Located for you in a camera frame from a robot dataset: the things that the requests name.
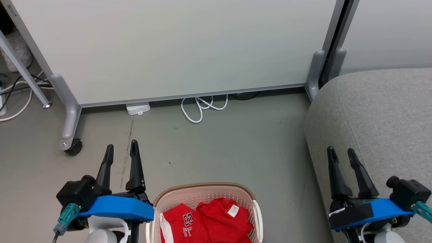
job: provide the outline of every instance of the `concrete floor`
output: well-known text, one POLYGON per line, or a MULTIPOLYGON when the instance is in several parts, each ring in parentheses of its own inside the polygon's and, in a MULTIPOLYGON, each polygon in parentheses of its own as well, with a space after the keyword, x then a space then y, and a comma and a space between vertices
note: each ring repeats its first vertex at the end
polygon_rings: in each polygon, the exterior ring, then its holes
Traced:
MULTIPOLYGON (((58 150, 64 107, 54 91, 44 92, 53 102, 51 108, 43 109, 33 97, 20 116, 0 123, 4 242, 52 241, 61 208, 56 193, 66 181, 84 174, 95 177, 110 143, 114 145, 111 189, 124 191, 132 139, 140 145, 150 200, 176 185, 237 182, 257 197, 264 242, 331 242, 303 134, 310 102, 302 90, 230 100, 222 111, 203 111, 199 124, 184 117, 180 100, 152 103, 142 116, 128 115, 124 106, 84 109, 77 131, 84 148, 75 157, 58 150)), ((7 104, 8 114, 20 110, 27 98, 28 91, 16 92, 7 104)), ((223 106, 223 101, 216 106, 223 106)), ((195 104, 185 108, 198 118, 195 104)), ((141 242, 145 242, 143 229, 141 242)), ((67 232, 58 243, 84 242, 86 234, 86 230, 67 232)))

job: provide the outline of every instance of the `white label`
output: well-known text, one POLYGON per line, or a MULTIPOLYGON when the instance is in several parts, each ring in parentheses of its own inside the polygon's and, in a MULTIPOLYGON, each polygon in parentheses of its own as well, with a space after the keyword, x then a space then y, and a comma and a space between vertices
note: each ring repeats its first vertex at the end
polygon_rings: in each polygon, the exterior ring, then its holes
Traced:
POLYGON ((235 217, 239 209, 240 209, 239 207, 233 205, 231 209, 228 211, 228 214, 231 215, 232 217, 235 217))
POLYGON ((341 208, 341 209, 338 209, 338 210, 336 210, 334 212, 331 212, 331 213, 328 214, 328 217, 330 217, 332 214, 337 214, 337 213, 340 213, 340 212, 342 212, 344 210, 345 210, 345 208, 341 208))

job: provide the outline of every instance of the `power strip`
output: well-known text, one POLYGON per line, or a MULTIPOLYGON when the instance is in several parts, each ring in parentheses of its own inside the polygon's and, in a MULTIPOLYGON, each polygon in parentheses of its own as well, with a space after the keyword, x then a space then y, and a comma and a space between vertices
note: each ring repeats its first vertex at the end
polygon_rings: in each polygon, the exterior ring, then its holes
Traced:
POLYGON ((150 110, 150 104, 148 102, 126 104, 126 109, 129 115, 142 115, 150 110))
MULTIPOLYGON (((0 92, 3 90, 3 83, 0 81, 0 92)), ((6 100, 6 95, 0 96, 0 107, 3 105, 3 103, 6 100)), ((6 114, 6 106, 3 107, 3 109, 0 111, 0 116, 3 116, 6 114)))

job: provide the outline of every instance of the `gray couch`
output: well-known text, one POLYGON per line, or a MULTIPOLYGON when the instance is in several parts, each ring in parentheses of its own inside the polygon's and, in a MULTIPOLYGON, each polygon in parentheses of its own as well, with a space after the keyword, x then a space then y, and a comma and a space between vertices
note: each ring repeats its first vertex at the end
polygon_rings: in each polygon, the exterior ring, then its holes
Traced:
MULTIPOLYGON (((305 134, 322 198, 331 203, 328 146, 333 146, 347 185, 358 186, 349 166, 353 148, 380 193, 391 176, 416 179, 432 189, 432 69, 375 70, 334 78, 318 92, 308 111, 305 134)), ((427 205, 432 207, 432 198, 427 205)), ((396 229, 407 243, 432 241, 432 225, 420 216, 396 229)), ((334 242, 346 242, 333 232, 334 242)))

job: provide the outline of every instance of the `caster wheel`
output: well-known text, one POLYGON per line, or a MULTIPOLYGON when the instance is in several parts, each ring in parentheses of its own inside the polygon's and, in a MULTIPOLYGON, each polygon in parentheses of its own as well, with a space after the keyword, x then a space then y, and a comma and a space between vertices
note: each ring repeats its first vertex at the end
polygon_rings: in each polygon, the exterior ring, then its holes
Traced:
POLYGON ((83 148, 83 142, 81 142, 79 138, 74 138, 72 140, 72 144, 70 145, 70 148, 68 148, 64 152, 69 155, 75 156, 81 151, 82 148, 83 148))

